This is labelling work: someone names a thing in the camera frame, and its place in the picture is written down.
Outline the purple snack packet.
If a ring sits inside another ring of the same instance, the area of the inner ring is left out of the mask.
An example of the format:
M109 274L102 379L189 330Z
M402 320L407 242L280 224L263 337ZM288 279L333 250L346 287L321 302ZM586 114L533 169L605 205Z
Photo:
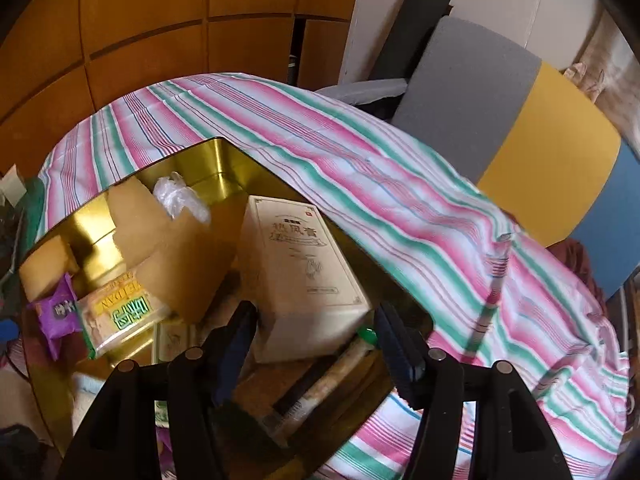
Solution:
M61 352L62 340L66 336L82 332L77 312L77 297L73 290L70 274L65 273L62 276L51 296L32 302L28 308L36 312L39 327L46 338L50 355L52 359L57 361Z

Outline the wooden wardrobe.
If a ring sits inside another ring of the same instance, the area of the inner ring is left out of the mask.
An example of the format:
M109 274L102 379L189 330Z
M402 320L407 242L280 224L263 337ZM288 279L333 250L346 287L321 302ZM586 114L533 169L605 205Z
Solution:
M1 0L1 166L34 176L78 122L166 79L337 81L356 0Z

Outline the white crumpled plastic wrapper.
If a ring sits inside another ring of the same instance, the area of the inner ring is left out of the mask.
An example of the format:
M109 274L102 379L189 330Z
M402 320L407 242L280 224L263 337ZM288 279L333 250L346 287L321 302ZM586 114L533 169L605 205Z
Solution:
M154 197L173 219L177 219L186 209L203 224L210 223L210 212L198 193L186 185L177 171L168 177L160 177L153 188Z

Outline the striped pink green cloth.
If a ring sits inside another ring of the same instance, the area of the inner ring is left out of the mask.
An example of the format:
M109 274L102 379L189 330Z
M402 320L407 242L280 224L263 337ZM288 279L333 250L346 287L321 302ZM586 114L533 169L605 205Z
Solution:
M164 155L223 138L307 197L431 315L431 340L512 362L576 479L610 472L629 363L597 300L431 148L343 103L247 74L151 84L78 122L40 170L48 232Z

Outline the black rolled mat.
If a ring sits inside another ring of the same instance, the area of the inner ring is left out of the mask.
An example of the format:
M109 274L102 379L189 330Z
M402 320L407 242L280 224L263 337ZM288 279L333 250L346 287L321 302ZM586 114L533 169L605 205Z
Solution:
M437 23L451 12L450 1L402 0L369 79L409 80Z

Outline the gold metal tin box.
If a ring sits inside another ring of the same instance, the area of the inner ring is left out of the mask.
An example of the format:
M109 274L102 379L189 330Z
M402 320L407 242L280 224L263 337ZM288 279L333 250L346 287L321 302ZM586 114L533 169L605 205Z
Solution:
M206 203L207 226L171 219L152 195L156 181L181 174ZM132 274L165 301L175 321L200 330L224 324L242 299L236 261L247 197L290 198L292 188L223 140L207 141L120 180L54 227L28 253L20 276L28 300L50 296L64 275L77 295ZM224 410L220 426L228 471L235 479L263 479L285 465L296 478L328 458L366 421L390 391L377 356L360 363L311 419L302 440L310 449L295 457L278 448L250 420L303 373L303 362L253 366Z

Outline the grey yellow blue chair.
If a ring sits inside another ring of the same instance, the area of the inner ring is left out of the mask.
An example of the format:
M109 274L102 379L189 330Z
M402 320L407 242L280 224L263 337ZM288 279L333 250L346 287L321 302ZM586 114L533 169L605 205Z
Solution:
M392 123L542 246L578 240L604 296L638 266L637 157L590 99L515 42L441 18Z

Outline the green yellow cracker packet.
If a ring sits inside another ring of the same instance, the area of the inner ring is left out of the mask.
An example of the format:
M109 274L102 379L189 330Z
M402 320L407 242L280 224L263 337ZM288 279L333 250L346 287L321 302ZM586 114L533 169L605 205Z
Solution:
M77 312L93 360L163 321L171 308L127 271L81 298Z

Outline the floral curtain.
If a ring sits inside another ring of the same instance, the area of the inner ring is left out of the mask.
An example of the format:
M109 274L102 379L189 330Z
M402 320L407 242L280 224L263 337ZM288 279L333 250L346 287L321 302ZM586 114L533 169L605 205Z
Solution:
M640 66L634 51L604 11L580 59L564 70L640 155Z

